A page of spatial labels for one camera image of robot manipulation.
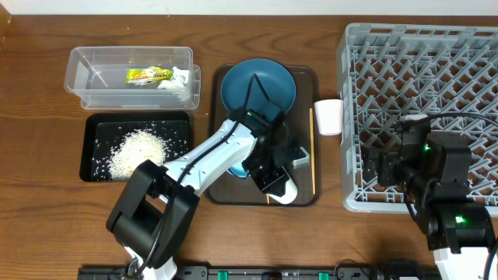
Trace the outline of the pale green cup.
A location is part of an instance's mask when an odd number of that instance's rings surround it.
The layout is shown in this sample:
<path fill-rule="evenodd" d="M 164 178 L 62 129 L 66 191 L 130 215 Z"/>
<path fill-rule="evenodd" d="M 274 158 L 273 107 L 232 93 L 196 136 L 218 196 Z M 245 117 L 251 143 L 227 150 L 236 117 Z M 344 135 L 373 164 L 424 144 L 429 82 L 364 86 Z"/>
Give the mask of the pale green cup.
<path fill-rule="evenodd" d="M 293 179 L 290 177 L 290 179 L 286 183 L 286 193 L 282 197 L 277 197 L 272 194 L 269 194 L 269 197 L 273 198 L 282 205 L 288 205 L 296 199 L 297 195 L 298 195 L 297 186 L 295 185 Z"/>

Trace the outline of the yellow green snack wrapper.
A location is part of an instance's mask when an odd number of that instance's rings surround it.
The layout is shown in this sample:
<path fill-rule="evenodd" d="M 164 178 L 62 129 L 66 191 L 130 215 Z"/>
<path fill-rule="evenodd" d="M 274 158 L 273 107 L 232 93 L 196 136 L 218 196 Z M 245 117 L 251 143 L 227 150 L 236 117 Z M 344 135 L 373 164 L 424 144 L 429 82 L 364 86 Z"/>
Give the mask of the yellow green snack wrapper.
<path fill-rule="evenodd" d="M 148 68 L 130 68 L 127 70 L 125 82 L 136 86 L 169 80 L 173 77 L 173 71 L 156 66 Z"/>

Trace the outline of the white tissue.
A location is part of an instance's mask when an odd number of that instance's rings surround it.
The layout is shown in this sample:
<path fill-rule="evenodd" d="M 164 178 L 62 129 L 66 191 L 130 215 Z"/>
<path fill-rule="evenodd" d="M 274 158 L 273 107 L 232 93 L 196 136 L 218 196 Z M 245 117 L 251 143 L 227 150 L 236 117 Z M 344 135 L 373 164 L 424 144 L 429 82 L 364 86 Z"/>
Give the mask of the white tissue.
<path fill-rule="evenodd" d="M 178 67 L 173 67 L 172 71 L 172 77 L 161 81 L 157 89 L 183 89 L 188 85 L 190 78 L 189 70 L 182 70 Z"/>

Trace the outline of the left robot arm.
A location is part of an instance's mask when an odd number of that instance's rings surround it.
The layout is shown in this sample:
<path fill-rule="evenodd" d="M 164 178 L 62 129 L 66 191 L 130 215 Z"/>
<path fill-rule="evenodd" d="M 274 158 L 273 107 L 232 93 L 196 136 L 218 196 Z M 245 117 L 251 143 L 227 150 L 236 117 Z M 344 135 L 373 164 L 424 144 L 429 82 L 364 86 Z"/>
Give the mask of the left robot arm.
<path fill-rule="evenodd" d="M 261 193 L 283 205 L 297 187 L 284 166 L 287 155 L 272 146 L 284 111 L 243 107 L 230 113 L 214 135 L 174 161 L 147 159 L 134 170 L 106 223 L 132 256 L 123 279 L 171 279 L 173 256 L 184 241 L 201 195 L 230 167 L 241 163 Z"/>

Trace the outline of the pink cup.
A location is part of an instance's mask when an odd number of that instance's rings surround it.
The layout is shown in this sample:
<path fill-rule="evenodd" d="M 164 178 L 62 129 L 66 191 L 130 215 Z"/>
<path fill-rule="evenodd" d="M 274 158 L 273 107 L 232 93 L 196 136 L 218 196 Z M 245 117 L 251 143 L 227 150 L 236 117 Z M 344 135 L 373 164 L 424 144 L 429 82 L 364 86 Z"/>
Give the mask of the pink cup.
<path fill-rule="evenodd" d="M 319 133 L 324 136 L 342 133 L 343 101 L 320 100 L 314 103 Z"/>

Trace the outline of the light blue bowl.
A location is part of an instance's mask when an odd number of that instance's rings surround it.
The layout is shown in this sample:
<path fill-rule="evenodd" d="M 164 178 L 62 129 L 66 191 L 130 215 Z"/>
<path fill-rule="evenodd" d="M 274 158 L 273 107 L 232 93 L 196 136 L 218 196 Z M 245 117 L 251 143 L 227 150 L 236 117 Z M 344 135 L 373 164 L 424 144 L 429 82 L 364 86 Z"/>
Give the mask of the light blue bowl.
<path fill-rule="evenodd" d="M 228 170 L 228 173 L 235 177 L 239 178 L 247 178 L 249 176 L 248 172 L 244 169 L 242 162 L 236 163 L 233 166 L 231 166 Z"/>

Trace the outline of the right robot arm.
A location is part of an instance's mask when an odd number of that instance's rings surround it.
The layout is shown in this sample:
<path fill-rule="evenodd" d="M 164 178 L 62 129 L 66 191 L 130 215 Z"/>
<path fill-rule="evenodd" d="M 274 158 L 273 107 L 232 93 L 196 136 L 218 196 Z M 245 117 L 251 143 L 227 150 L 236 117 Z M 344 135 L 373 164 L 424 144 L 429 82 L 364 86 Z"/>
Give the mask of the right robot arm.
<path fill-rule="evenodd" d="M 402 185 L 403 202 L 426 236 L 443 279 L 495 279 L 497 238 L 484 205 L 468 197 L 471 150 L 449 132 L 406 131 L 394 151 L 369 148 L 364 172 Z"/>

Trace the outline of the rice pile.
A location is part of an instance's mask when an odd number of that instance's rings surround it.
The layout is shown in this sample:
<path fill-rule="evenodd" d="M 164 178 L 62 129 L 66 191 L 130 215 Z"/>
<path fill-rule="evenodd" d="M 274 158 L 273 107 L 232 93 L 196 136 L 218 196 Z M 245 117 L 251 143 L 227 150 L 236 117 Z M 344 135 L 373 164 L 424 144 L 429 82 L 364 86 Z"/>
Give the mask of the rice pile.
<path fill-rule="evenodd" d="M 188 151 L 185 120 L 107 122 L 96 126 L 89 179 L 126 181 L 146 160 L 157 166 Z"/>

